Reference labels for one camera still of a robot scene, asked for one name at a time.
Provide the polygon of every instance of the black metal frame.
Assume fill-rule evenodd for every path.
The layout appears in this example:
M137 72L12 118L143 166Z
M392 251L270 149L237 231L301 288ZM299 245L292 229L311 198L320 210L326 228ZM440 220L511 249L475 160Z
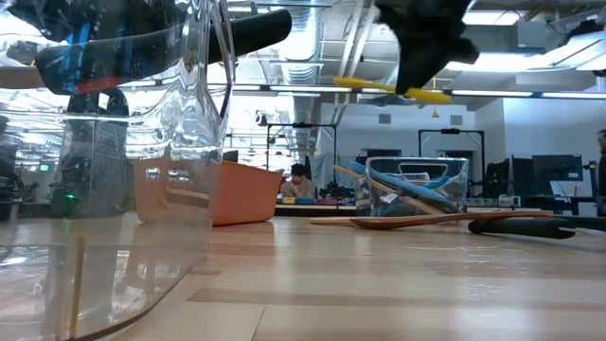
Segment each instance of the black metal frame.
M267 149L265 150L265 169L269 170L269 148L270 148L270 131L273 127L292 127L295 129L313 129L313 128L332 128L334 131L334 139L332 140L333 159L332 164L337 164L337 126L334 124L310 124L310 123L267 123ZM336 170L332 170L332 175L336 179Z
M480 148L482 150L482 172L480 173L481 181L482 181L482 193L486 193L486 184L484 184L484 174L486 173L486 150L485 150L485 140L484 140L484 131L476 131L476 130L459 130L459 129L421 129L419 130L419 157L423 157L423 133L440 133L441 135L460 135L463 134L478 134L480 135Z

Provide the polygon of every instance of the transparent plastic bin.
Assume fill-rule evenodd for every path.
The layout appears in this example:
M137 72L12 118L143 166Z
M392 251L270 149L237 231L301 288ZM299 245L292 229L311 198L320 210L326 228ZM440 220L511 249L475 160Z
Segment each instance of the transparent plastic bin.
M11 0L0 24L0 339L101 338L205 256L227 3Z
M371 216L457 213L466 209L464 158L372 157L366 161Z

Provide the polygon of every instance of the orange plastic tray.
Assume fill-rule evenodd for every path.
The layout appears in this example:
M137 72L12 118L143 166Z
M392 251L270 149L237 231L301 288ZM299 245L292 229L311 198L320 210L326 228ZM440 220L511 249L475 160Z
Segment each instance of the orange plastic tray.
M264 222L274 216L281 174L223 161L219 190L211 198L213 224Z

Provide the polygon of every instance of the ceiling duct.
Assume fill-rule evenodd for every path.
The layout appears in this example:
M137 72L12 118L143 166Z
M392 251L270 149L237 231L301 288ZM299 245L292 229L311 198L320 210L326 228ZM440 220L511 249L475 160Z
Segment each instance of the ceiling duct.
M317 8L289 7L293 18L291 34L280 48L280 59L286 61L282 75L288 84L317 84L319 68L309 63L318 59L318 32L320 15ZM319 123L320 100L311 97L294 97L293 122ZM307 146L309 132L294 130L296 146Z

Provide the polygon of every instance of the person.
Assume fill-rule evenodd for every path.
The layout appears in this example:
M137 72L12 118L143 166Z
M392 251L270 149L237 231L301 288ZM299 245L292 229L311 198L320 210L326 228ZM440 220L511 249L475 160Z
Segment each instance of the person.
M293 179L284 183L280 192L284 198L313 199L315 198L315 186L312 181L305 176L305 166L294 164L291 168Z
M606 217L606 129L597 134L602 156L597 166L597 215Z

